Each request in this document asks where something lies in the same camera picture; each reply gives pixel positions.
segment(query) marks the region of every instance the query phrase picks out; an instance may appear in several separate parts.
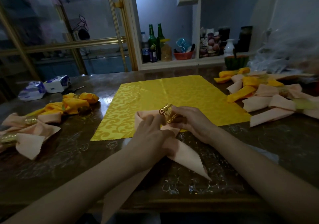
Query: glossy tabletop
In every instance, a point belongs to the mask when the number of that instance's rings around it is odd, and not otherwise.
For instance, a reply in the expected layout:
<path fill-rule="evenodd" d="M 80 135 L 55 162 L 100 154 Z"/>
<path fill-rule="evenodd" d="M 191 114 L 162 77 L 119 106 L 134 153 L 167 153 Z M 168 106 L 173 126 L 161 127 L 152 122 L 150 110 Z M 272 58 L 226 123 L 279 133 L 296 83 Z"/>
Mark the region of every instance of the glossy tabletop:
<path fill-rule="evenodd" d="M 0 154 L 0 214 L 20 210 L 95 166 L 129 141 L 90 142 L 122 83 L 201 75 L 227 94 L 226 88 L 231 82 L 217 85 L 213 80 L 221 70 L 224 70 L 223 66 L 215 65 L 72 78 L 73 88 L 86 86 L 78 94 L 90 92 L 100 97 L 99 102 L 92 105 L 93 115 L 87 118 L 78 115 L 63 117 L 61 131 L 44 144 L 35 161 L 24 158 L 14 149 Z M 22 116 L 56 101 L 62 101 L 61 93 L 46 94 L 43 99 L 26 103 L 15 99 L 0 106 L 0 120 L 2 122 L 10 113 L 17 112 Z M 249 122 L 222 128 L 249 145 L 277 154 L 279 165 L 319 188 L 318 120 L 296 113 L 253 128 L 249 128 Z M 199 153 L 212 181 L 164 158 L 141 182 L 122 206 L 122 211 L 271 210 L 215 149 L 201 143 L 189 132 L 180 133 L 177 138 Z M 102 201 L 98 201 L 89 211 L 101 209 Z"/>

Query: green glass bottle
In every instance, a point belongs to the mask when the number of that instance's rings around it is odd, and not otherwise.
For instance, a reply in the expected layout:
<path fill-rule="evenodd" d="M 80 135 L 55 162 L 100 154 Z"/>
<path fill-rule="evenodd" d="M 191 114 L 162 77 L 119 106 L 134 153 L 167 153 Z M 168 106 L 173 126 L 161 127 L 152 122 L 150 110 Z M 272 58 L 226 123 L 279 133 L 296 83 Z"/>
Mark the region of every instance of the green glass bottle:
<path fill-rule="evenodd" d="M 156 41 L 157 41 L 157 59 L 160 61 L 162 59 L 162 56 L 161 56 L 161 51 L 160 51 L 160 40 L 161 39 L 165 39 L 164 35 L 163 35 L 163 32 L 162 32 L 162 24 L 157 24 L 157 38 L 156 38 Z"/>
<path fill-rule="evenodd" d="M 148 46 L 149 48 L 154 46 L 154 50 L 156 52 L 156 58 L 157 58 L 157 42 L 154 35 L 153 25 L 150 25 L 150 37 L 148 38 Z"/>

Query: hand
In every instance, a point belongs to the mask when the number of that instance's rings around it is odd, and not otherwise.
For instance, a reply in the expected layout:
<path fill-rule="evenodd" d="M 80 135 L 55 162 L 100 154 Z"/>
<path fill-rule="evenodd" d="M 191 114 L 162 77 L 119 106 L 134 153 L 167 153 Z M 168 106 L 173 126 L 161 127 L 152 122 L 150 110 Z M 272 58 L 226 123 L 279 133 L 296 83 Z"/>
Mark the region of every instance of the hand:
<path fill-rule="evenodd" d="M 182 118 L 176 118 L 175 123 L 170 124 L 171 127 L 188 130 L 203 143 L 212 144 L 214 132 L 219 128 L 209 121 L 204 113 L 198 108 L 187 106 L 172 106 L 172 110 L 186 117 L 187 123 L 184 123 Z"/>
<path fill-rule="evenodd" d="M 161 124 L 166 124 L 162 115 L 147 116 L 139 124 L 133 138 L 124 148 L 128 151 L 138 172 L 153 167 L 161 158 L 169 154 L 169 150 L 162 148 L 162 145 L 167 138 L 174 138 L 175 135 L 170 130 L 161 131 Z"/>

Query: jar with yellow lid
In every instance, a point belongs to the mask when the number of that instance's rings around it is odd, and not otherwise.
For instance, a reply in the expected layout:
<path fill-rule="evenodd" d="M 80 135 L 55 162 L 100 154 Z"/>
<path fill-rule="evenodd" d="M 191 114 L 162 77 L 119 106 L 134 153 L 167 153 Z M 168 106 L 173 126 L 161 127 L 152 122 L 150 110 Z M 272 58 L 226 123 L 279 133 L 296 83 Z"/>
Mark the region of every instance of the jar with yellow lid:
<path fill-rule="evenodd" d="M 161 39 L 159 42 L 161 51 L 161 61 L 172 61 L 172 47 L 168 44 L 169 38 Z"/>

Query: person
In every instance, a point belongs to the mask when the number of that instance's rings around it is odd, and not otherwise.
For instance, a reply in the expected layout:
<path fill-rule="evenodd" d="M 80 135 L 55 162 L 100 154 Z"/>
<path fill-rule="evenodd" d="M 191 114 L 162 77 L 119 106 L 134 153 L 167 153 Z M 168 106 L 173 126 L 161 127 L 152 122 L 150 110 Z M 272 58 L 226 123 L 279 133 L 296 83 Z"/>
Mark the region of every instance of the person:
<path fill-rule="evenodd" d="M 319 223 L 319 191 L 217 127 L 197 108 L 175 107 L 187 121 L 172 127 L 190 131 L 211 145 L 278 214 L 292 223 Z M 161 115 L 147 116 L 122 150 L 43 196 L 4 223 L 74 223 L 104 194 L 131 176 L 151 168 L 168 154 L 162 148 L 174 137 Z"/>

